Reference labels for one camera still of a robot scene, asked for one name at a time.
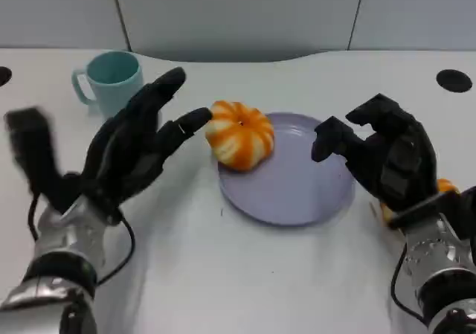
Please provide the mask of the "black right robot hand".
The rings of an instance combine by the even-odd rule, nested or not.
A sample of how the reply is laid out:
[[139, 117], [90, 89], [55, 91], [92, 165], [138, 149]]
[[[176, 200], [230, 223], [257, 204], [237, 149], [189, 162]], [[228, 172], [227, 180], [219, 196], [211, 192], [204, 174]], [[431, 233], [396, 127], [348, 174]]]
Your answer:
[[400, 105], [378, 94], [346, 119], [371, 125], [373, 134], [362, 139], [332, 116], [315, 127], [311, 157], [321, 162], [341, 155], [355, 180], [392, 211], [405, 211], [438, 192], [434, 148], [422, 124]]

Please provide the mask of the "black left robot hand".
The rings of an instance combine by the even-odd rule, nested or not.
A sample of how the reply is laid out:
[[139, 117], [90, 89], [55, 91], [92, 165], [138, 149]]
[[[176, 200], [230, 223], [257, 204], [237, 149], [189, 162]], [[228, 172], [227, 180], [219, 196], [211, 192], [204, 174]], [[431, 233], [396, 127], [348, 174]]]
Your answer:
[[209, 108], [201, 107], [158, 123], [159, 111], [185, 80], [184, 69], [176, 67], [147, 83], [93, 137], [81, 175], [83, 189], [110, 225], [121, 221], [120, 205], [148, 188], [164, 162], [212, 118]]

